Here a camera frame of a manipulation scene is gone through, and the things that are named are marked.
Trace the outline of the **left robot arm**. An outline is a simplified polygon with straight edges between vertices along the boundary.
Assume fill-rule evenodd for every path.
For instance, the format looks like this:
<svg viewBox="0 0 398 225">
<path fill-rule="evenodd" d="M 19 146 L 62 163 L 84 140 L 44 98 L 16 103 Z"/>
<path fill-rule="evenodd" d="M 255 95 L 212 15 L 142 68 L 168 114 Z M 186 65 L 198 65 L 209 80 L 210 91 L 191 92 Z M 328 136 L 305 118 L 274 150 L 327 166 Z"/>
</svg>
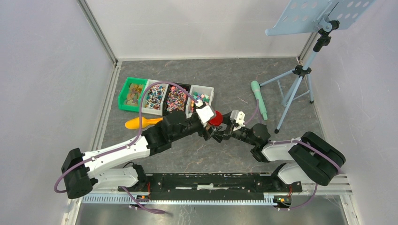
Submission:
<svg viewBox="0 0 398 225">
<path fill-rule="evenodd" d="M 209 106 L 197 109 L 191 117 L 174 110 L 154 126 L 141 131 L 135 137 L 119 144 L 94 151 L 70 150 L 61 166 L 61 177 L 54 190 L 61 193 L 61 181 L 69 199 L 83 197 L 94 189 L 126 187 L 142 191 L 147 186 L 147 177 L 142 167 L 135 165 L 127 169 L 116 166 L 139 158 L 159 154 L 171 148 L 172 142 L 197 133 L 209 139 L 223 121 L 222 115 Z"/>
</svg>

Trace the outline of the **orange plastic scoop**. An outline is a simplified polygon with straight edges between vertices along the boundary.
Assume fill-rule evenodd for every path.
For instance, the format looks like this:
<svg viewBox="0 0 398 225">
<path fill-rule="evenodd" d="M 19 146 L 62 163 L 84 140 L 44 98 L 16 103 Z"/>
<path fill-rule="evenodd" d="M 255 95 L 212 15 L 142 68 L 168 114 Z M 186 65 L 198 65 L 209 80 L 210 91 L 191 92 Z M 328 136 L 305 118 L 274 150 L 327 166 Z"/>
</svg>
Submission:
<svg viewBox="0 0 398 225">
<path fill-rule="evenodd" d="M 137 117 L 125 122 L 125 127 L 127 129 L 139 129 L 139 127 L 145 128 L 147 126 L 155 125 L 156 123 L 162 121 L 163 118 L 146 119 L 145 117 Z"/>
</svg>

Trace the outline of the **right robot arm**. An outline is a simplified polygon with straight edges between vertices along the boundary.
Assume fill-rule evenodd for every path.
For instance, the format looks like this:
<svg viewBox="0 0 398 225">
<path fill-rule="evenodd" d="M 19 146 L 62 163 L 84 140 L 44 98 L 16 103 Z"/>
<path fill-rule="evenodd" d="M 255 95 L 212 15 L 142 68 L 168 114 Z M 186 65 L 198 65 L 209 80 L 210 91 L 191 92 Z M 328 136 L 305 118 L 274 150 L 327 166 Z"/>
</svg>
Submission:
<svg viewBox="0 0 398 225">
<path fill-rule="evenodd" d="M 311 131 L 298 138 L 272 141 L 267 126 L 262 123 L 239 129 L 228 124 L 224 130 L 216 131 L 213 138 L 218 142 L 235 138 L 252 145 L 251 154 L 258 162 L 282 161 L 271 178 L 271 186 L 276 191 L 284 191 L 296 181 L 327 186 L 346 163 L 339 150 Z"/>
</svg>

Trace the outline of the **red jar lid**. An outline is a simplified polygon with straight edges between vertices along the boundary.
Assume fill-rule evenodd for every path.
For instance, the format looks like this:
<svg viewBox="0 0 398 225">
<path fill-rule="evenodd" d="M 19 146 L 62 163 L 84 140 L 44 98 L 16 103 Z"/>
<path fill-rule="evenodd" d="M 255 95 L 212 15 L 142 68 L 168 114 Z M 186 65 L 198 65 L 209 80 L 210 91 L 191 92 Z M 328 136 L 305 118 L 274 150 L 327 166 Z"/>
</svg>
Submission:
<svg viewBox="0 0 398 225">
<path fill-rule="evenodd" d="M 223 122 L 223 116 L 219 111 L 215 111 L 215 117 L 208 121 L 210 125 L 219 126 Z"/>
</svg>

